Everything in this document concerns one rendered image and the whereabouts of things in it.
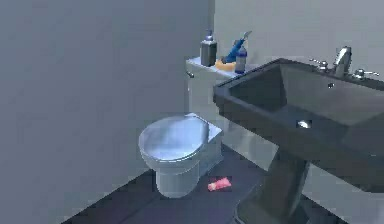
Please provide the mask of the chrome sink faucet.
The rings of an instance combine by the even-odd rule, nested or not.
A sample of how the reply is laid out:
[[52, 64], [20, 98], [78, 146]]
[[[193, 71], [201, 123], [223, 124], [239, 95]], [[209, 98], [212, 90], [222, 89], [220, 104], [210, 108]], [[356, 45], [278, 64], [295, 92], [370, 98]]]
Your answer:
[[352, 48], [350, 46], [342, 47], [333, 63], [333, 72], [336, 77], [343, 77], [348, 74], [351, 65]]

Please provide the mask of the black pedestal sink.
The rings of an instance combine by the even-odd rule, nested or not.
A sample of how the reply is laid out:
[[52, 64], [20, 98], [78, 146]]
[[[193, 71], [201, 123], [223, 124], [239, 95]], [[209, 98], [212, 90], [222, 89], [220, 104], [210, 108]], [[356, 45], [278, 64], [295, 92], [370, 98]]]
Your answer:
[[300, 199], [315, 165], [363, 192], [384, 193], [384, 82], [336, 77], [279, 58], [213, 89], [221, 116], [277, 145], [237, 224], [306, 224]]

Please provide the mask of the white toilet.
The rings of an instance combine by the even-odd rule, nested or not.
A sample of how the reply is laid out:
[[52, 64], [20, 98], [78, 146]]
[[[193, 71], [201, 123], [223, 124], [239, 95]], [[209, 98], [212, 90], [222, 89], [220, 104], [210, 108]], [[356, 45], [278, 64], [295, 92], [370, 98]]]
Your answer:
[[223, 146], [239, 152], [251, 137], [220, 116], [213, 102], [213, 87], [235, 77], [234, 70], [203, 66], [199, 58], [189, 59], [185, 65], [187, 111], [151, 123], [138, 140], [142, 158], [155, 171], [158, 191], [168, 198], [188, 195], [223, 160]]

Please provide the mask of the grey soap dispenser bottle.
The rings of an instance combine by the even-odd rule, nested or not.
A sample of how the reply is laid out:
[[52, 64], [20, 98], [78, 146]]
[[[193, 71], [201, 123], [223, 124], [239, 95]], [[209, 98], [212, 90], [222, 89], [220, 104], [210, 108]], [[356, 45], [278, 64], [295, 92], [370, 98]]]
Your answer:
[[208, 29], [205, 38], [200, 45], [201, 64], [206, 67], [211, 67], [216, 62], [217, 42], [213, 37], [213, 31]]

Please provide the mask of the yellow sponge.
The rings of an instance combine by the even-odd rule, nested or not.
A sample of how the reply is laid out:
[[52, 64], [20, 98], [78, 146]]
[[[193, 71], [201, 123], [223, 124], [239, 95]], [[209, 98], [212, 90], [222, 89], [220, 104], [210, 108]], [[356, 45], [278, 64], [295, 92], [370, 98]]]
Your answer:
[[215, 62], [215, 67], [219, 70], [223, 71], [233, 71], [235, 69], [236, 63], [231, 62], [231, 63], [223, 63], [221, 59], [218, 59]]

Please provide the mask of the blue spray bottle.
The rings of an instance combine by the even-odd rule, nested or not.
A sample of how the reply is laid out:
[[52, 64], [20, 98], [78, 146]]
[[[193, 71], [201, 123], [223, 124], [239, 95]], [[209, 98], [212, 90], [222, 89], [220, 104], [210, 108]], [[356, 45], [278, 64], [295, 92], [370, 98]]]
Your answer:
[[244, 46], [242, 46], [236, 55], [235, 72], [237, 74], [243, 74], [245, 72], [246, 58], [247, 50]]

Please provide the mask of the pink cloth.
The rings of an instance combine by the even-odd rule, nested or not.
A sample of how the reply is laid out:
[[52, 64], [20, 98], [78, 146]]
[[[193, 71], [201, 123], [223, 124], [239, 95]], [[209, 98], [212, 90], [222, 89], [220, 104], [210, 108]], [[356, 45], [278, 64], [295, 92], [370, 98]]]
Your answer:
[[207, 188], [209, 191], [216, 191], [231, 186], [232, 184], [229, 179], [227, 177], [224, 177], [219, 180], [216, 180], [215, 182], [209, 183], [207, 185]]

